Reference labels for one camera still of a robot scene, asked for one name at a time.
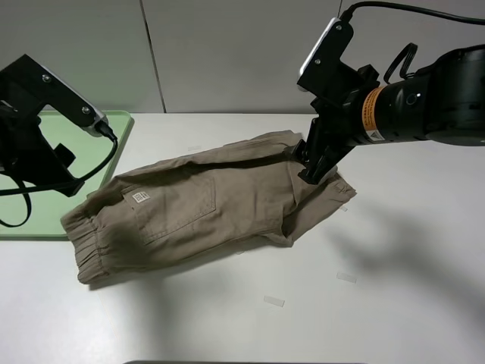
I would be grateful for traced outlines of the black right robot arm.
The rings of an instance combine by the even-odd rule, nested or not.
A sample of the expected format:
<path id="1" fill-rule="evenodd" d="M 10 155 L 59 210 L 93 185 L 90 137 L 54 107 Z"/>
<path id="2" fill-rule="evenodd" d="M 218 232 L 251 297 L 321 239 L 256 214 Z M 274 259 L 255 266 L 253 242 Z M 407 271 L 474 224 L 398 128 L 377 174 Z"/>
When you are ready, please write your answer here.
<path id="1" fill-rule="evenodd" d="M 317 185 L 355 147 L 432 140 L 484 145 L 484 47 L 455 49 L 398 83 L 380 85 L 367 65 L 337 65 L 320 89 L 306 89 L 317 113 L 308 138 L 289 150 L 299 177 Z"/>

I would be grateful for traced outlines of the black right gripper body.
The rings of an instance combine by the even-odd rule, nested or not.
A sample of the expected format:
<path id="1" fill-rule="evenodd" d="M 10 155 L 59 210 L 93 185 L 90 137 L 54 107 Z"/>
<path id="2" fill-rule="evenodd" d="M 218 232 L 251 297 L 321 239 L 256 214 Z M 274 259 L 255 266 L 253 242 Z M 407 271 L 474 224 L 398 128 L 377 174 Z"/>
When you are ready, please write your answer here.
<path id="1" fill-rule="evenodd" d="M 354 70 L 345 64 L 310 64 L 308 91 L 317 117 L 308 134 L 310 152 L 347 152 L 355 146 L 381 141 L 375 104 L 381 92 L 379 74 L 366 65 Z"/>

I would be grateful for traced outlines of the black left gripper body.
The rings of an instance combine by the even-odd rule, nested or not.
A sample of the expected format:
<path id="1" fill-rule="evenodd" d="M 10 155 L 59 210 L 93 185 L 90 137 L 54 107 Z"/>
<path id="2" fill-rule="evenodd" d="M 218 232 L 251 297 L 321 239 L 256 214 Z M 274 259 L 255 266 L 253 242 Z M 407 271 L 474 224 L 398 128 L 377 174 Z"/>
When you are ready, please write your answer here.
<path id="1" fill-rule="evenodd" d="M 57 191 L 74 196 L 83 186 L 68 171 L 75 155 L 61 143 L 51 147 L 40 123 L 39 116 L 23 119 L 12 107 L 1 104 L 1 174 L 48 190 L 53 190 L 54 184 L 68 184 Z"/>

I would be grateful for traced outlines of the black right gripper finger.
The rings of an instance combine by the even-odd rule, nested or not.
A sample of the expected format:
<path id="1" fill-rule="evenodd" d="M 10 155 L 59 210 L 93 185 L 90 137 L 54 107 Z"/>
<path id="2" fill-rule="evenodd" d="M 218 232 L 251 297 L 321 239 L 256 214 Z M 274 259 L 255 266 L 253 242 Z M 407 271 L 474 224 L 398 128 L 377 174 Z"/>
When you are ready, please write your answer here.
<path id="1" fill-rule="evenodd" d="M 308 169 L 317 169 L 322 157 L 322 120 L 311 120 L 308 136 L 291 148 L 290 158 Z"/>
<path id="2" fill-rule="evenodd" d="M 353 146 L 326 146 L 322 149 L 318 168 L 308 169 L 303 165 L 304 168 L 298 173 L 298 176 L 307 184 L 318 185 L 353 149 Z"/>

